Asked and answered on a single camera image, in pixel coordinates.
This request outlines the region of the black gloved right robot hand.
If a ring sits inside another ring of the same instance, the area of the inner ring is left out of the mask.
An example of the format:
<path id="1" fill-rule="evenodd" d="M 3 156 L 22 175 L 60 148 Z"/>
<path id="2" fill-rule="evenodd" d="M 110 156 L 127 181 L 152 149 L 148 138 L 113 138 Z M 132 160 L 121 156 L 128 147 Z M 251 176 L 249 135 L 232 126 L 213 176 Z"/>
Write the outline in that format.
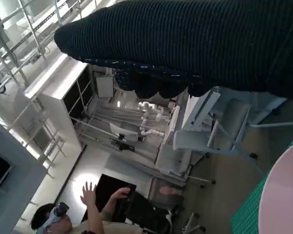
<path id="1" fill-rule="evenodd" d="M 293 0 L 125 0 L 63 25 L 58 48 L 139 98 L 215 86 L 293 99 Z"/>

